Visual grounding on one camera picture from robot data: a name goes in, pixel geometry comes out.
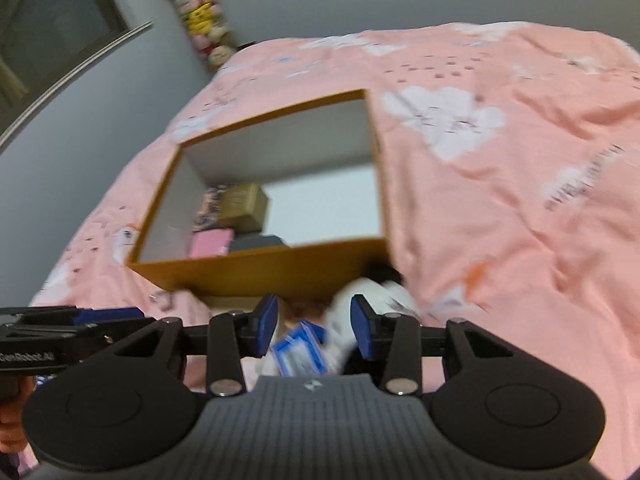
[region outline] metal screw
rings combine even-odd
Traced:
[[[391,379],[386,384],[386,389],[394,395],[411,395],[418,390],[418,383],[401,377],[399,379]]]
[[[233,379],[219,379],[211,383],[209,390],[217,397],[233,397],[242,391],[242,384]]]

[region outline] plush toy's black ear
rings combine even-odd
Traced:
[[[362,269],[362,277],[369,278],[372,282],[382,285],[385,282],[395,282],[402,285],[404,277],[391,265],[385,262],[368,262]]]

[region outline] small gold box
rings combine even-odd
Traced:
[[[262,231],[268,197],[259,184],[241,184],[226,190],[220,202],[218,224],[238,234]]]

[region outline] window frame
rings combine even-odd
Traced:
[[[1,104],[4,105],[4,103],[7,103],[9,105],[7,112],[4,114],[0,112],[0,137],[2,136],[2,133],[5,132],[27,108],[40,99],[45,92],[64,78],[65,75],[69,74],[73,69],[88,60],[108,44],[113,43],[124,34],[130,32],[130,27],[114,0],[94,0],[94,2],[108,27],[111,29],[108,34],[88,44],[78,54],[73,56],[68,63],[52,70],[46,78],[33,86],[33,88],[29,88],[27,94],[19,100],[7,95],[7,92],[2,90],[3,82],[0,80],[0,100],[4,101]]]

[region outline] bed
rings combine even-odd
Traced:
[[[176,144],[362,88],[394,264],[423,323],[466,317],[588,384],[607,411],[593,463],[626,478],[640,456],[640,56],[600,33],[453,23],[242,50],[122,171],[32,303],[206,322],[190,293],[125,266]],[[424,368],[435,389],[438,363]],[[191,362],[186,381],[203,376]]]

